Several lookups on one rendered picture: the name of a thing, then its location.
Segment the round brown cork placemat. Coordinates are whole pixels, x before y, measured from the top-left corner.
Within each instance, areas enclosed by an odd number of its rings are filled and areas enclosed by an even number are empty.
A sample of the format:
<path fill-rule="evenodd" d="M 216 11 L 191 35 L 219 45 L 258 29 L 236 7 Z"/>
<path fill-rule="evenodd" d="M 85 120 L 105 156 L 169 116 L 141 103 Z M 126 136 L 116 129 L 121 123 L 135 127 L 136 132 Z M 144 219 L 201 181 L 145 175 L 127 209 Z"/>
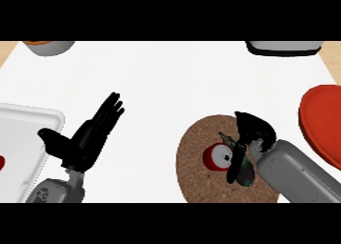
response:
<path fill-rule="evenodd" d="M 230 115 L 211 115 L 188 129 L 176 154 L 177 182 L 189 203 L 276 203 L 279 193 L 256 175 L 256 183 L 242 187 L 228 183 L 226 173 L 211 171 L 202 164 L 202 152 L 223 139 L 222 132 L 238 140 L 236 119 Z"/>

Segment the red can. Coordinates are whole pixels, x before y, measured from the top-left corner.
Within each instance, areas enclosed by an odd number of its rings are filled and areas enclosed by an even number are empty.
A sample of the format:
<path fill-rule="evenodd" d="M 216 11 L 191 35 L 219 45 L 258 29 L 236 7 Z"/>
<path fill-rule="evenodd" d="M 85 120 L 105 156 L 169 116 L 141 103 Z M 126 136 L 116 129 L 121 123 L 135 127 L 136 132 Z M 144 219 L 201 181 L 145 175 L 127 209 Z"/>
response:
<path fill-rule="evenodd" d="M 216 143 L 202 152 L 202 164 L 211 171 L 223 172 L 232 165 L 233 151 L 225 143 Z"/>

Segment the grey cup with orange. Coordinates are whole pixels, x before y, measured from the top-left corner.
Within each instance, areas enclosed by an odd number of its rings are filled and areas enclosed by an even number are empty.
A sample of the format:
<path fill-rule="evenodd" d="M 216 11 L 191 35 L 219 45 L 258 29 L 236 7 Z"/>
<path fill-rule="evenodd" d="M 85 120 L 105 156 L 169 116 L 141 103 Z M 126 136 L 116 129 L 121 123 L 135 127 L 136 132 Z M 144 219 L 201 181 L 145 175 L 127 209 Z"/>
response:
<path fill-rule="evenodd" d="M 74 43 L 74 41 L 24 41 L 24 45 L 39 56 L 55 56 L 64 53 Z"/>

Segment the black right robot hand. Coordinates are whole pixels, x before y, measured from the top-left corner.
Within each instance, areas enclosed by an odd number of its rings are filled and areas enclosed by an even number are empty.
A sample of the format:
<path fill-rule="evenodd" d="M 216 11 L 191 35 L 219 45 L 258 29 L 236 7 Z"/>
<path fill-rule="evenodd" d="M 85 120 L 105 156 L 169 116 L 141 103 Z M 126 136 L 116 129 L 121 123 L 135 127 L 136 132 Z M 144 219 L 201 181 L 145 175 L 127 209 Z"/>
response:
<path fill-rule="evenodd" d="M 248 112 L 236 112 L 236 126 L 239 139 L 238 143 L 247 145 L 247 152 L 251 150 L 251 143 L 261 142 L 260 153 L 266 153 L 276 142 L 276 131 L 270 124 Z"/>

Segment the white rectangular tray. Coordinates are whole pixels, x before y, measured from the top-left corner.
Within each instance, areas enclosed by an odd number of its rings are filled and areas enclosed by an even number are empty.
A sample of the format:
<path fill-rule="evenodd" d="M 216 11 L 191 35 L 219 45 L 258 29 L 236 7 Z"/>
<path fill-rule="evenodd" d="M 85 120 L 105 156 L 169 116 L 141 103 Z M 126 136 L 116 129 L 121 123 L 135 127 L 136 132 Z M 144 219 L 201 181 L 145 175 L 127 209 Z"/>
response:
<path fill-rule="evenodd" d="M 26 201 L 48 160 L 42 128 L 61 132 L 64 114 L 51 109 L 0 103 L 0 203 Z"/>

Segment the red bowl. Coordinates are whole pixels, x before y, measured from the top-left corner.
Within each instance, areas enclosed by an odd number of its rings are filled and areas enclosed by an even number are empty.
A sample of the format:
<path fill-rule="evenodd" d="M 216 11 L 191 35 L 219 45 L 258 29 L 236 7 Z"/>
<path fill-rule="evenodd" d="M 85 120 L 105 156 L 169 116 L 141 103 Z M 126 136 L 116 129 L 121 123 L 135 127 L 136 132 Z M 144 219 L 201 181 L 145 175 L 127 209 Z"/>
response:
<path fill-rule="evenodd" d="M 314 152 L 341 171 L 341 86 L 320 85 L 303 95 L 298 126 Z"/>

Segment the grey and black appliance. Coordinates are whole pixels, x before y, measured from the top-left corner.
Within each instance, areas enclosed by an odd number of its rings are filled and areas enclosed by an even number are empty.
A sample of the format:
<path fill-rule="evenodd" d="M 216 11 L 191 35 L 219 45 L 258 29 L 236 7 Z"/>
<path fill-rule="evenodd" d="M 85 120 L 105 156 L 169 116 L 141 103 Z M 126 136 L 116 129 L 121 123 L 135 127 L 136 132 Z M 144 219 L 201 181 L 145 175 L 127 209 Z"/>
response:
<path fill-rule="evenodd" d="M 309 56 L 322 49 L 323 41 L 247 41 L 248 51 L 261 56 Z"/>

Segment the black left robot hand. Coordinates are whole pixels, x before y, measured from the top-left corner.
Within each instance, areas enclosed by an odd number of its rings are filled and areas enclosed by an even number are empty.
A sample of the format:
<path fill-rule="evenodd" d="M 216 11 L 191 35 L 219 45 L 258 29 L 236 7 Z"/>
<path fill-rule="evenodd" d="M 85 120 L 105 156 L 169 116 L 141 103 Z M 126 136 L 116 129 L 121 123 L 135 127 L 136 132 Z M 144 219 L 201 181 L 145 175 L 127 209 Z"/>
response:
<path fill-rule="evenodd" d="M 46 153 L 62 160 L 65 169 L 85 173 L 93 167 L 123 112 L 120 94 L 114 92 L 71 138 L 52 129 L 39 130 Z"/>

